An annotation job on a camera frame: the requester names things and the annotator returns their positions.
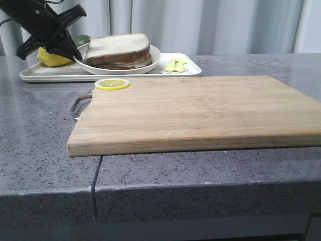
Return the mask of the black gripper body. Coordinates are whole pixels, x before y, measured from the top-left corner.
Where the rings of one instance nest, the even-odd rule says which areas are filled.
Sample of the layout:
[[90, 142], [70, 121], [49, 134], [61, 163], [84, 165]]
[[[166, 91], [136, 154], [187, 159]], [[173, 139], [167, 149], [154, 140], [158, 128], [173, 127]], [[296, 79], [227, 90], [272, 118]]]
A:
[[62, 13], [51, 7], [51, 1], [1, 1], [1, 10], [23, 27], [37, 41], [54, 39], [64, 31]]

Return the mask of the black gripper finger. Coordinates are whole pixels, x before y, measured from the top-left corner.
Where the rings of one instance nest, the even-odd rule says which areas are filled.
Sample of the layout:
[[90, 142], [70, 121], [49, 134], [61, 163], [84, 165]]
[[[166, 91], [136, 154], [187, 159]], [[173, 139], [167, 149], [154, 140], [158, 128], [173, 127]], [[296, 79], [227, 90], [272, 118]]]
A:
[[86, 16], [80, 5], [57, 14], [48, 4], [17, 4], [16, 13], [17, 23], [31, 35], [17, 49], [20, 58], [25, 59], [39, 47], [70, 60], [82, 57], [68, 32], [71, 24]]
[[73, 42], [68, 30], [58, 34], [50, 43], [45, 45], [50, 54], [59, 55], [70, 60], [82, 59], [82, 54]]

